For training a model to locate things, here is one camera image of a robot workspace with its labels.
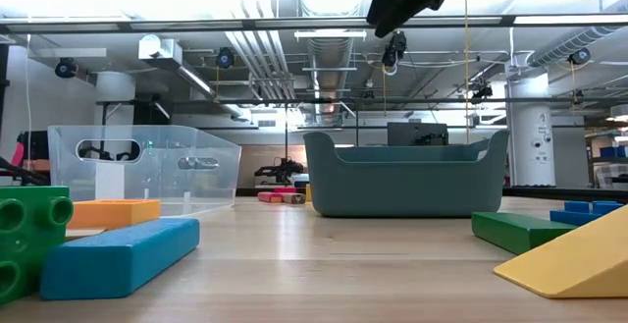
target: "clear plastic bin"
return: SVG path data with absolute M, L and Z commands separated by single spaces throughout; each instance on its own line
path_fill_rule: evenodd
M 69 187 L 73 201 L 160 199 L 162 216 L 234 203 L 240 147 L 194 128 L 53 126 L 48 143 L 52 185 Z M 100 159 L 101 149 L 114 160 L 127 159 L 125 152 L 139 156 L 110 161 Z

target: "green lego block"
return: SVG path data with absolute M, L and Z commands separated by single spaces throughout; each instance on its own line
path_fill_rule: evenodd
M 0 188 L 0 305 L 37 291 L 45 256 L 65 240 L 69 195 L 67 187 Z
M 572 225 L 510 213 L 473 213 L 471 222 L 475 236 L 515 254 L 576 229 Z

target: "ceiling light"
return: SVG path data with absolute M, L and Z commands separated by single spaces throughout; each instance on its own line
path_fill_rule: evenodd
M 498 126 L 498 125 L 480 125 L 480 126 L 475 126 L 475 129 L 492 129 L 492 130 L 501 130 L 501 129 L 508 129 L 508 126 Z
M 514 20 L 516 25 L 556 25 L 556 24 L 628 24 L 628 15 L 543 15 L 522 16 Z
M 299 38 L 366 38 L 366 31 L 347 31 L 337 29 L 317 29 L 315 31 L 297 31 L 294 37 Z

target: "blue lego block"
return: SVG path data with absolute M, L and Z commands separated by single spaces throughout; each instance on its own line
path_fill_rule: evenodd
M 551 210 L 549 212 L 550 220 L 574 226 L 586 225 L 594 220 L 599 219 L 600 217 L 600 214 L 581 213 L 564 210 Z
M 565 201 L 565 211 L 589 213 L 588 201 Z
M 159 219 L 55 247 L 44 263 L 44 299 L 115 298 L 142 285 L 196 248 L 196 219 Z
M 624 204 L 620 204 L 618 202 L 605 202 L 605 201 L 594 201 L 593 202 L 593 213 L 599 215 L 606 215 L 613 210 L 617 210 L 620 207 L 624 206 Z

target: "wooden table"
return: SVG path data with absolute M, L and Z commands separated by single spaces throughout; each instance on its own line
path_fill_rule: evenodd
M 559 206 L 505 198 L 501 210 Z M 252 198 L 200 219 L 200 247 L 132 296 L 33 296 L 0 321 L 628 322 L 628 300 L 549 300 L 497 277 L 511 255 L 473 237 L 468 219 L 325 219 Z

